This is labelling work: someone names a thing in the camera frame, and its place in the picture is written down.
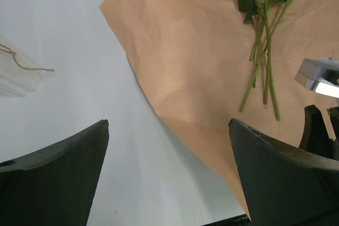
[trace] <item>tabletop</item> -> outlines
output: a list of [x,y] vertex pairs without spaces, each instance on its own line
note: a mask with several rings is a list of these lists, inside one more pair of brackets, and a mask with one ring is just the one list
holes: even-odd
[[108,119],[88,225],[197,226],[244,214],[154,113],[99,10],[103,1],[1,0],[0,35],[56,72],[26,97],[0,96],[0,161]]

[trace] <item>bundle of stems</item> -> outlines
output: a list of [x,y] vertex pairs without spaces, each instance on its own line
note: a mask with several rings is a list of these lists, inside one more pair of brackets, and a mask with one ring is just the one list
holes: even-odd
[[[242,112],[245,108],[251,89],[256,86],[256,77],[263,66],[265,69],[265,86],[263,92],[263,104],[266,107],[269,100],[269,91],[272,97],[273,108],[275,117],[280,120],[280,112],[278,99],[275,93],[273,70],[272,70],[272,37],[281,23],[286,10],[292,4],[293,0],[238,0],[239,10],[246,13],[245,24],[254,23],[257,20],[256,38],[252,46],[252,51],[249,57],[253,61],[253,71],[248,83],[245,95],[243,97],[239,111]],[[280,9],[278,19],[270,25],[269,10],[273,3],[281,3],[283,7]]]

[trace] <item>twine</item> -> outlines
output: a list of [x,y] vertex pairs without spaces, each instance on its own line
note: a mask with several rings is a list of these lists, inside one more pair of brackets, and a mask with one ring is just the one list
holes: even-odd
[[17,66],[19,66],[20,68],[24,69],[24,70],[28,70],[28,71],[36,71],[36,70],[39,70],[39,71],[54,71],[54,69],[44,69],[44,68],[27,68],[27,67],[24,67],[22,65],[20,65],[16,59],[16,52],[14,52],[13,50],[11,50],[9,47],[7,46],[4,46],[2,44],[0,44],[0,47],[2,47],[3,49],[0,48],[0,51],[3,51],[3,52],[6,52],[6,53],[9,53],[13,56],[13,60],[14,62],[17,64]]

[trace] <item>translucent plastic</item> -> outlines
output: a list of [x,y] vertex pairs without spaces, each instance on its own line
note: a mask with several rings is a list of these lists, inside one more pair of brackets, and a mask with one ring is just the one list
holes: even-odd
[[[16,60],[26,68],[40,68],[32,59],[8,40],[0,37],[0,44],[16,52]],[[0,50],[0,93],[6,96],[25,96],[38,88],[42,77],[39,70],[19,67],[11,53]]]

